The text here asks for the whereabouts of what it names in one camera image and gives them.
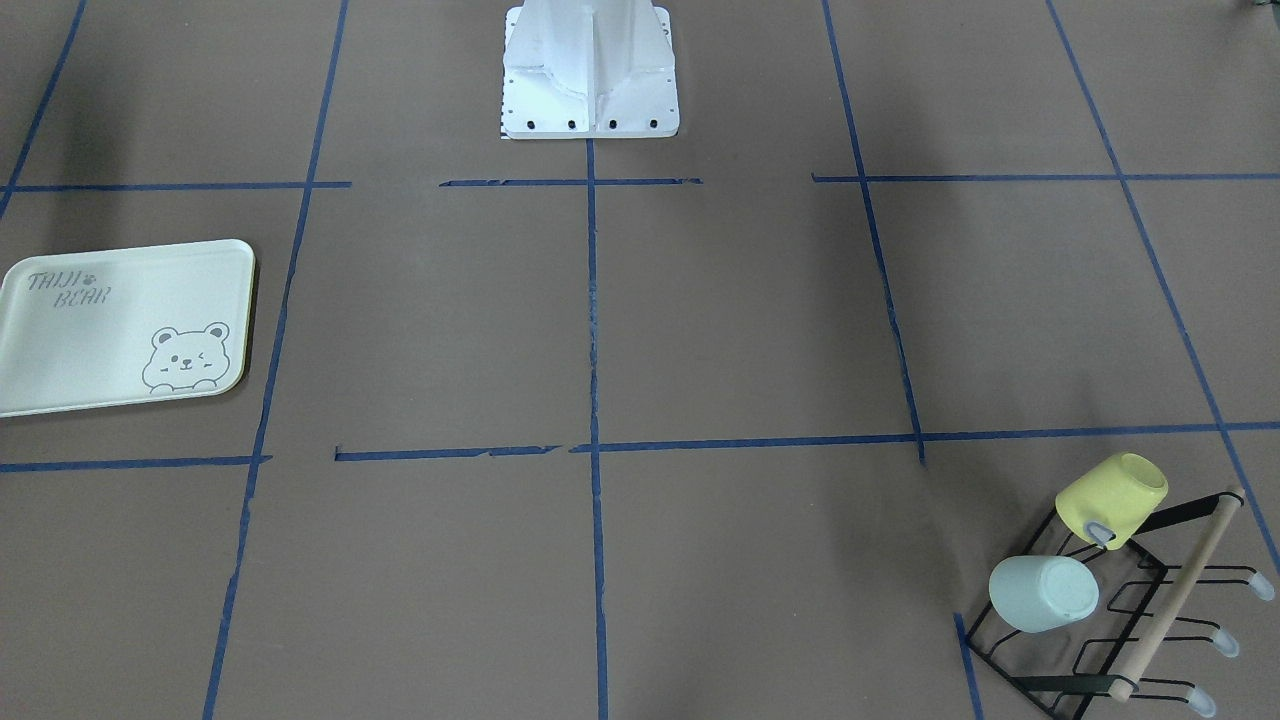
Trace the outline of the pale green cup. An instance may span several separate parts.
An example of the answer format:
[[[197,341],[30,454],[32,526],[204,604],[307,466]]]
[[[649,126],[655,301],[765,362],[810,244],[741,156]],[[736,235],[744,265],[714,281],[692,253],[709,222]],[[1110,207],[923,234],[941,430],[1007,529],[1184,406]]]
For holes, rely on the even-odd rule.
[[[1070,557],[1023,555],[1005,559],[989,574],[989,602],[1010,626],[1041,633],[1087,619],[1100,601],[1089,568]]]

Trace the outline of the yellow cup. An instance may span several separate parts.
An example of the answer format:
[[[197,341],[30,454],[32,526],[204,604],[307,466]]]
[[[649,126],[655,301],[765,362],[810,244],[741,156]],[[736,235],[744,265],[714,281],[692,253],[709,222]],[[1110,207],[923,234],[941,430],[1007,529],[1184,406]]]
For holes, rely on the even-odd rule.
[[[1120,550],[1169,493],[1169,479],[1151,460],[1115,454],[1055,497],[1066,528],[1088,544]]]

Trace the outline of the pale green bear tray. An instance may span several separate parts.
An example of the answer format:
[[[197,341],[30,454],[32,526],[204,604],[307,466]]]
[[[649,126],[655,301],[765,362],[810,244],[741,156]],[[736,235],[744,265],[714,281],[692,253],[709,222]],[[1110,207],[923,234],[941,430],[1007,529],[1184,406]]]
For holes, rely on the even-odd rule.
[[[244,373],[255,272],[242,240],[17,263],[3,279],[1,414],[227,392]]]

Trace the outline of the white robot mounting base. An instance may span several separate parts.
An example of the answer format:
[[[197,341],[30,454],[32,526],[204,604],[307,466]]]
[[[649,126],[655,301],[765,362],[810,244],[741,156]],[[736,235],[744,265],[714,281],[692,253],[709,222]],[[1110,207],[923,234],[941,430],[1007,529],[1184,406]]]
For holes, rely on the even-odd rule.
[[[525,1],[504,17],[500,136],[678,133],[669,12],[652,1]]]

